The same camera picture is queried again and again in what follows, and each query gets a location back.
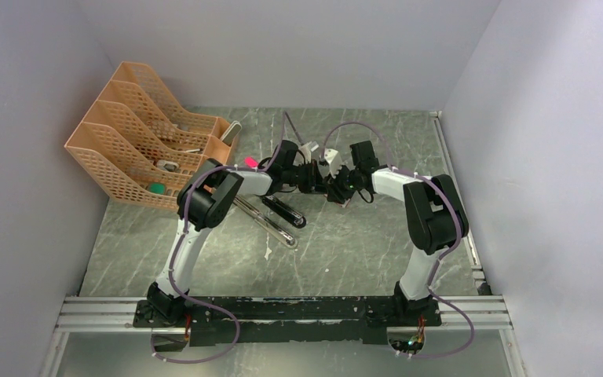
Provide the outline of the pink plastic staple remover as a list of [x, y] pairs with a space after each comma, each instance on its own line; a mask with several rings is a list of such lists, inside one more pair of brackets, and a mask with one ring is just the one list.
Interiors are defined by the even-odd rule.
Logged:
[[254, 159], [253, 157], [250, 157], [250, 156], [246, 157], [244, 159], [244, 162], [249, 168], [257, 168], [258, 164], [259, 164], [259, 162], [256, 159]]

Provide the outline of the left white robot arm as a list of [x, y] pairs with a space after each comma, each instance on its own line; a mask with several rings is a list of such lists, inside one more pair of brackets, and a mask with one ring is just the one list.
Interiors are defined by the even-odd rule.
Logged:
[[264, 204], [290, 225], [306, 225], [303, 214], [276, 198], [286, 188], [322, 193], [322, 177], [312, 154], [315, 141], [298, 145], [282, 140], [272, 156], [247, 166], [229, 166], [208, 159], [177, 195], [177, 233], [166, 266], [150, 284], [146, 302], [155, 317], [173, 327], [183, 321], [192, 271], [212, 229], [225, 219], [243, 195], [261, 197]]

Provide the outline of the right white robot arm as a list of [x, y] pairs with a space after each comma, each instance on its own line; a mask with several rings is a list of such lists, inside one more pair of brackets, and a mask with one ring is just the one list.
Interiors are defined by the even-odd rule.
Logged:
[[399, 200], [405, 209], [407, 230], [414, 250], [394, 290], [394, 319], [413, 324], [431, 306], [429, 291], [446, 254], [467, 235], [469, 225], [455, 184], [446, 174], [427, 177], [397, 167], [382, 166], [370, 141], [350, 146], [353, 168], [338, 151], [326, 148], [320, 164], [328, 168], [323, 182], [327, 200], [347, 204], [355, 193], [383, 195]]

